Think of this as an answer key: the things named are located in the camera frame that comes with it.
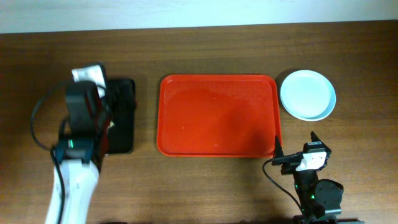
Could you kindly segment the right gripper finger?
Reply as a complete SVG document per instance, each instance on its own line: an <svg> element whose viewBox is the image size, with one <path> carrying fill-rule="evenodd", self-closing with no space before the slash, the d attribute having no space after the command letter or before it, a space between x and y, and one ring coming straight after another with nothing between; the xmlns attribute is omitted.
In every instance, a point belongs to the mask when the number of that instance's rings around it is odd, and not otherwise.
<svg viewBox="0 0 398 224"><path fill-rule="evenodd" d="M274 159L284 157L282 146L278 135L275 136L275 149L274 149Z"/></svg>
<svg viewBox="0 0 398 224"><path fill-rule="evenodd" d="M310 133L311 142L321 142L320 138L315 134L314 131Z"/></svg>

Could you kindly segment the light blue plate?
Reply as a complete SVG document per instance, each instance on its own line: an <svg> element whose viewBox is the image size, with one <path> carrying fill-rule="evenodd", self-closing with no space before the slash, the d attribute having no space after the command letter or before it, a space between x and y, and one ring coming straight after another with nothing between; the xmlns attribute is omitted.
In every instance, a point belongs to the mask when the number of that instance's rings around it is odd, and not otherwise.
<svg viewBox="0 0 398 224"><path fill-rule="evenodd" d="M280 102L294 118L320 121L332 114L336 91L331 81L313 70L296 70L280 84Z"/></svg>

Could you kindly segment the green and yellow sponge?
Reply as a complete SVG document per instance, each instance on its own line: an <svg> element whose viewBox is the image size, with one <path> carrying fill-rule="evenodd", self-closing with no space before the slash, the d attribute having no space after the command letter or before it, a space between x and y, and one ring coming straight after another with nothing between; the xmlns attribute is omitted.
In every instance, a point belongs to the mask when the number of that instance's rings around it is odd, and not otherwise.
<svg viewBox="0 0 398 224"><path fill-rule="evenodd" d="M109 126L108 126L108 129L112 128L113 126L114 126L114 123L111 121Z"/></svg>

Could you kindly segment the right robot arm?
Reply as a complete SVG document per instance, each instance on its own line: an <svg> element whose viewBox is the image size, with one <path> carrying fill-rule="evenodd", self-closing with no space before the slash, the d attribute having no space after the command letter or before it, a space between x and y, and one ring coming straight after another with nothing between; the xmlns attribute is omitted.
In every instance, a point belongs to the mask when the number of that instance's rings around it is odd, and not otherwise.
<svg viewBox="0 0 398 224"><path fill-rule="evenodd" d="M327 166L331 149L314 133L310 133L311 141L303 145L303 150L295 154L285 155L278 137L275 137L275 149L272 159L262 165L264 175L281 191L286 193L298 206L301 214L292 219L292 223L361 223L358 219L337 219L342 213L341 202L344 187L330 179L319 179L317 172ZM295 198L281 187L266 172L266 165L281 166L282 175L292 175Z"/></svg>

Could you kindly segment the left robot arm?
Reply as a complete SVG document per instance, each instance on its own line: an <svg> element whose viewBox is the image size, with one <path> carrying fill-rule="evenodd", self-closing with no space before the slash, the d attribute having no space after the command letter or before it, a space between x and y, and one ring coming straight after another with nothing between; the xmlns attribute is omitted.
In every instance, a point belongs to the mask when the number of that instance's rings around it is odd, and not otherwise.
<svg viewBox="0 0 398 224"><path fill-rule="evenodd" d="M65 89L68 116L50 151L54 182L46 223L85 223L98 184L112 114L105 102L106 72L101 63L72 70Z"/></svg>

